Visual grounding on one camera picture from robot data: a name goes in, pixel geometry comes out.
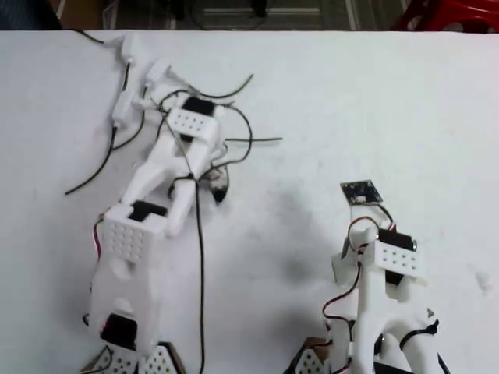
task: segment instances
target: white robot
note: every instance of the white robot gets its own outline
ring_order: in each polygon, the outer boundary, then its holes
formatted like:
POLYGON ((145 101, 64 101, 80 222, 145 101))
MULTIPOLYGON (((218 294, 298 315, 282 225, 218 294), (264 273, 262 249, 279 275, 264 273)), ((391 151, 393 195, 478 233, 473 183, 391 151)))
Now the white robot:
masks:
MULTIPOLYGON (((153 90, 166 72, 165 62, 158 60, 147 74, 146 87, 153 90)), ((161 314, 157 265, 165 252, 165 238, 175 238, 184 226, 195 202, 196 184, 206 179, 217 202, 228 190, 227 169, 213 167, 213 161, 220 164, 225 156, 219 122, 224 108, 195 96, 163 108, 163 102, 160 105, 152 97, 124 90, 113 113, 117 128, 127 126, 137 109, 160 115, 161 124, 147 160, 120 201, 101 216, 101 243, 96 238, 101 255, 86 322, 90 332, 111 348, 103 350, 84 373, 183 372, 175 352, 157 335, 161 314), (160 184, 175 187, 168 209, 146 201, 160 184)))
POLYGON ((336 283, 349 288, 322 309, 333 323, 329 339, 305 344, 286 373, 449 373, 435 347, 439 322, 427 308, 422 251, 410 236, 397 232, 371 181, 342 188, 352 206, 352 222, 344 250, 332 263, 336 283), (343 316, 328 312, 346 297, 356 305, 353 310, 343 316), (345 356, 341 342, 348 336, 346 358, 339 358, 345 356))

